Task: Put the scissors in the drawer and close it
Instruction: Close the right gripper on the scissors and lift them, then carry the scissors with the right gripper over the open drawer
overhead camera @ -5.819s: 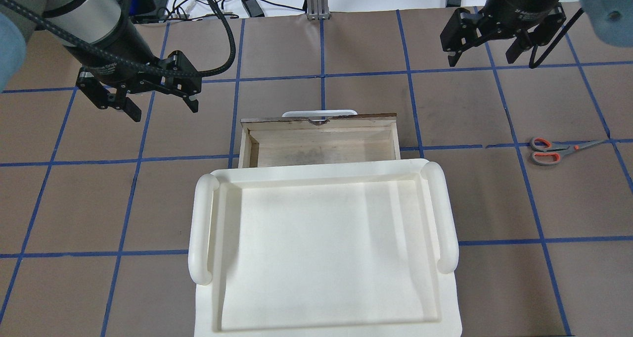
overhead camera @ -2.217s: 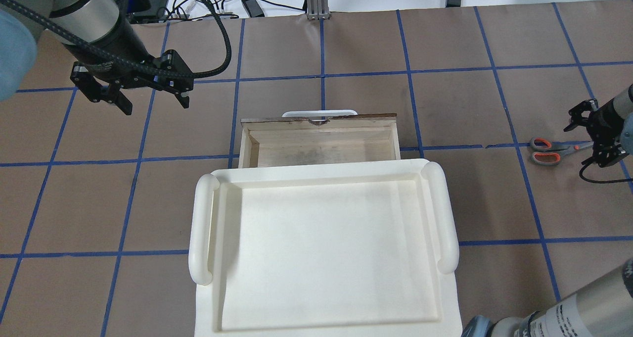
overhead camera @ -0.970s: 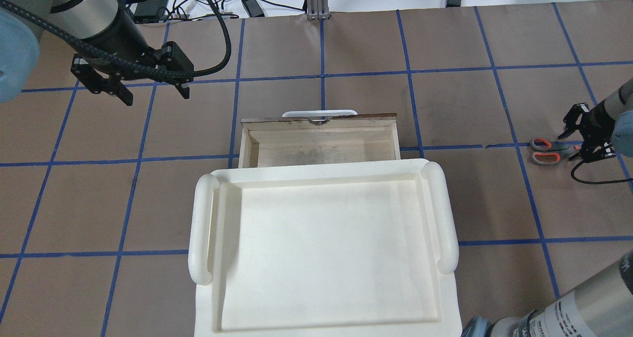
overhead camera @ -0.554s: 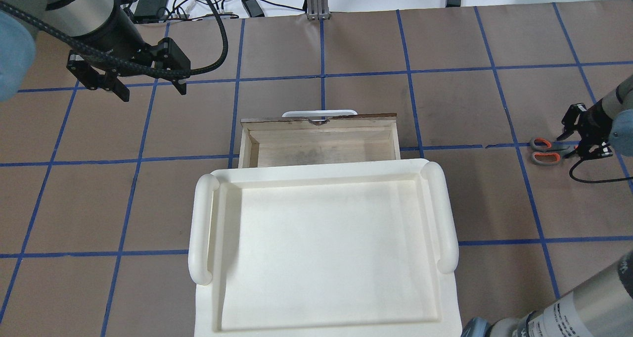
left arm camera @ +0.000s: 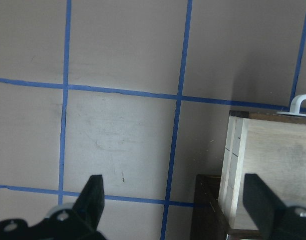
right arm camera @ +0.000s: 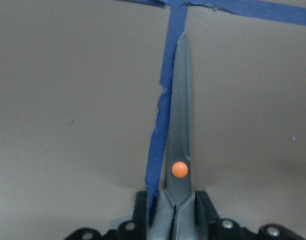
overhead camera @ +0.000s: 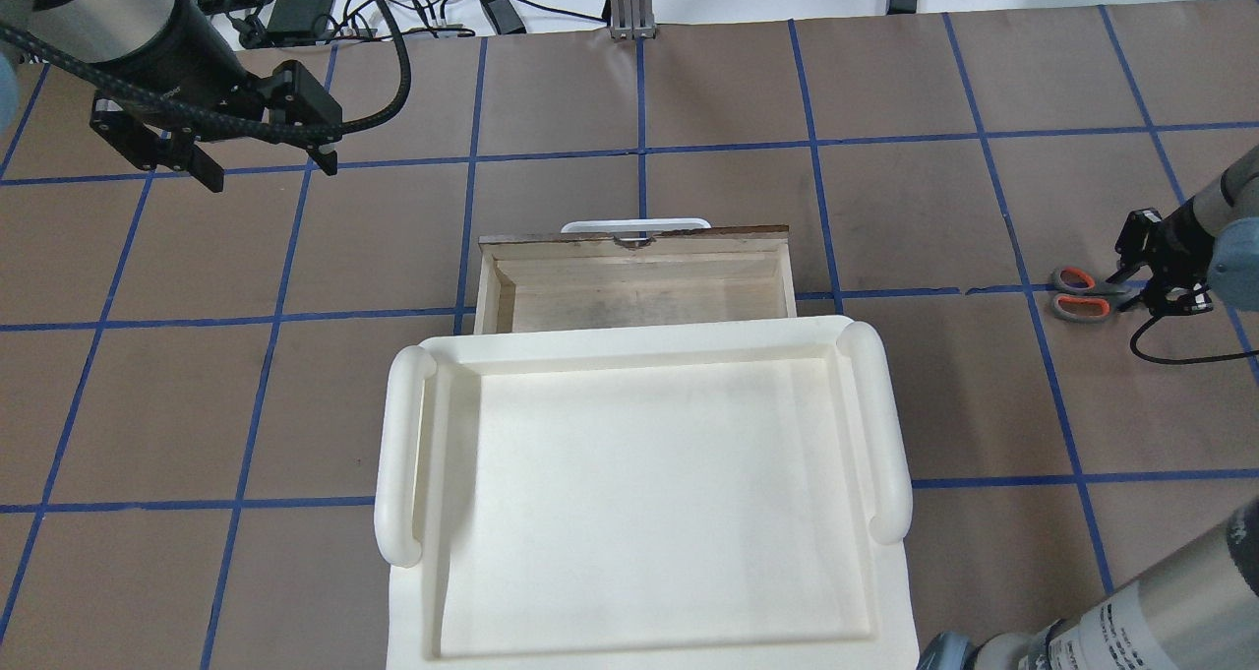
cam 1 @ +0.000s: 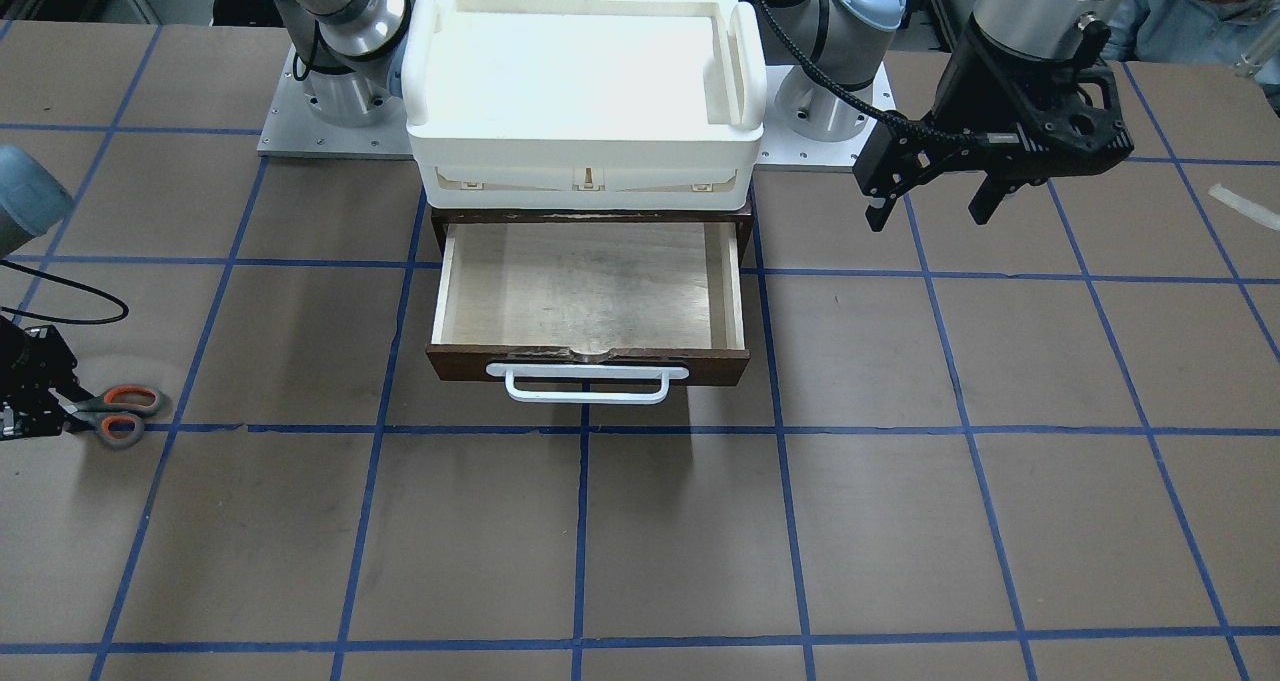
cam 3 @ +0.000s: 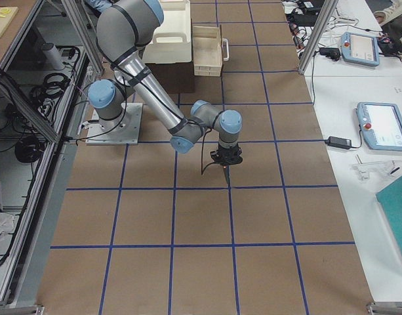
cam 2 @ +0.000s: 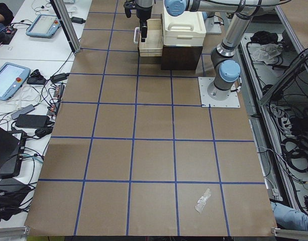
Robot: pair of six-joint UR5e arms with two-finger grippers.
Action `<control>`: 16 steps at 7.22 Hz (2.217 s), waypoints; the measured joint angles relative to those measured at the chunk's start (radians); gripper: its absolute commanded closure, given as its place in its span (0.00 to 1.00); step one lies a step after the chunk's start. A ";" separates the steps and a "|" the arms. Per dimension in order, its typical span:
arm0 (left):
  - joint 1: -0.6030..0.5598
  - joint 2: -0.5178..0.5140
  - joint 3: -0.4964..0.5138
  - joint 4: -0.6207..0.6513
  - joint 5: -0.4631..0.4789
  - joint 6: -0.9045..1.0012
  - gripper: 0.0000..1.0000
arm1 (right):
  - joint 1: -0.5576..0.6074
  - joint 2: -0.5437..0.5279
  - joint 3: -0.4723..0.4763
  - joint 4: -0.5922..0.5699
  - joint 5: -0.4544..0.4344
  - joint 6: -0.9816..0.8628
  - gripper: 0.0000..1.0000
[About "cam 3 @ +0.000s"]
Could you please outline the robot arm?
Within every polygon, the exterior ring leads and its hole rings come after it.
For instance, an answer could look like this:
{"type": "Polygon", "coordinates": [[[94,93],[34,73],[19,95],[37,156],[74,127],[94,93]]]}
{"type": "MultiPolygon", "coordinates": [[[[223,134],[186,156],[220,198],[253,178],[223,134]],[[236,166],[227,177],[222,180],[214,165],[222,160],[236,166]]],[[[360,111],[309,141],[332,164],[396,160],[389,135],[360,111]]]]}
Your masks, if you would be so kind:
{"type": "Polygon", "coordinates": [[[238,145],[241,114],[220,111],[204,100],[185,117],[162,88],[141,56],[153,33],[164,21],[158,1],[118,1],[101,13],[96,29],[96,45],[115,72],[114,79],[94,82],[89,100],[101,121],[118,118],[125,93],[136,93],[171,134],[171,146],[181,154],[189,152],[209,129],[218,132],[218,147],[211,152],[213,163],[223,167],[243,161],[238,145]]]}

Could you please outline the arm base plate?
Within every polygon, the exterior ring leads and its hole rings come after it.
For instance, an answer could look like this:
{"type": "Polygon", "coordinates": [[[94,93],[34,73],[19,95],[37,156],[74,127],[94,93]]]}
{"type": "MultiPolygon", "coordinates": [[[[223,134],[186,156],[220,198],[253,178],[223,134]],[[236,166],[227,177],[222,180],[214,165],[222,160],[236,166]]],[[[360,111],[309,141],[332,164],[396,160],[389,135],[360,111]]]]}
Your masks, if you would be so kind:
{"type": "Polygon", "coordinates": [[[122,103],[121,114],[106,121],[99,118],[96,110],[93,110],[92,120],[89,124],[85,142],[88,145],[137,145],[142,118],[142,103],[122,103]]]}

